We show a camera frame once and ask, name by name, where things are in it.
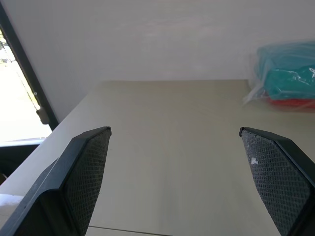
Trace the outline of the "clear bag with teal items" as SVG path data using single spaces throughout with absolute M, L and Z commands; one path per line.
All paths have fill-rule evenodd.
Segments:
M 251 90 L 244 104 L 263 101 L 281 110 L 315 112 L 315 40 L 259 47 L 249 63 Z

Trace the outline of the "dark window frame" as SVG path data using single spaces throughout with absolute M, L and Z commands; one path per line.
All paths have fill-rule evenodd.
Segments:
M 3 33 L 12 53 L 20 66 L 26 81 L 28 82 L 30 89 L 37 100 L 40 108 L 36 111 L 41 118 L 43 124 L 49 125 L 54 130 L 59 122 L 57 117 L 49 104 L 49 101 L 41 87 L 41 84 L 37 78 L 35 71 L 23 49 L 22 44 L 10 22 L 10 19 L 0 1 L 0 30 Z

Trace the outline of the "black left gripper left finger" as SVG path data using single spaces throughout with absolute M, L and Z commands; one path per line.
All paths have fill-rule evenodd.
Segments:
M 71 139 L 37 178 L 0 236 L 85 236 L 102 185 L 110 127 Z

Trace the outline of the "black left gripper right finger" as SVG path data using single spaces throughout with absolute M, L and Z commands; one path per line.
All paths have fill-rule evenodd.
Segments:
M 289 138 L 242 127 L 255 187 L 281 236 L 315 236 L 315 163 Z

